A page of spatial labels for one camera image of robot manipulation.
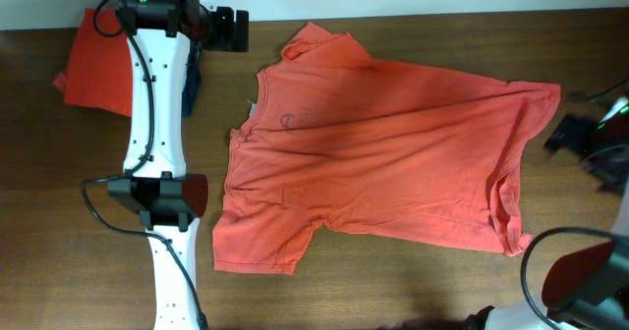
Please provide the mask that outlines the orange t-shirt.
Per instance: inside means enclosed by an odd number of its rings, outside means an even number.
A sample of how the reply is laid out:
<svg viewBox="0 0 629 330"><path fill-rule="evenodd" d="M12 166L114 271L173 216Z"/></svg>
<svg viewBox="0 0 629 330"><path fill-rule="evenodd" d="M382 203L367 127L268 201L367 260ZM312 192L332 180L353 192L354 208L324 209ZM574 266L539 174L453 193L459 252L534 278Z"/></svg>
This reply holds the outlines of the orange t-shirt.
<svg viewBox="0 0 629 330"><path fill-rule="evenodd" d="M561 88L373 57L303 27L230 135L217 270L293 274L315 231L517 255L527 142Z"/></svg>

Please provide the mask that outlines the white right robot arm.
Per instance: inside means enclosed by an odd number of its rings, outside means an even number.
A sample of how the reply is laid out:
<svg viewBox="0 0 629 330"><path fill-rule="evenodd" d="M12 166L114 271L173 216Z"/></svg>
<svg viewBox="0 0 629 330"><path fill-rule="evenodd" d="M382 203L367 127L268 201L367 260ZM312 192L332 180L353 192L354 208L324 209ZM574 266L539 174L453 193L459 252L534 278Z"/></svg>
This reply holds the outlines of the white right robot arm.
<svg viewBox="0 0 629 330"><path fill-rule="evenodd" d="M582 168L601 181L600 189L622 197L610 232L559 227L542 232L525 250L520 266L524 300L508 307L488 306L468 316L464 330L626 329L628 327L628 98L622 96L600 119L568 115L544 148L577 154ZM549 269L542 292L530 293L527 271L534 248L562 234L604 242L560 257Z"/></svg>

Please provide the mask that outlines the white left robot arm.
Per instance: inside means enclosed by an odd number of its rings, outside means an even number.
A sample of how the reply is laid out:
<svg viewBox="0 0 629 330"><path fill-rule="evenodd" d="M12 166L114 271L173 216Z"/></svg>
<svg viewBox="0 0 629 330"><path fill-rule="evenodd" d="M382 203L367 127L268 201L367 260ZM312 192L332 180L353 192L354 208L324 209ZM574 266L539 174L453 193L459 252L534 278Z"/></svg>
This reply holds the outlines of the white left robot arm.
<svg viewBox="0 0 629 330"><path fill-rule="evenodd" d="M120 175L107 192L138 216L152 255L157 329L205 329L196 282L196 237L208 180L187 170L182 120L200 87L203 51L246 52L249 14L200 0L118 0L115 16L132 60L132 123Z"/></svg>

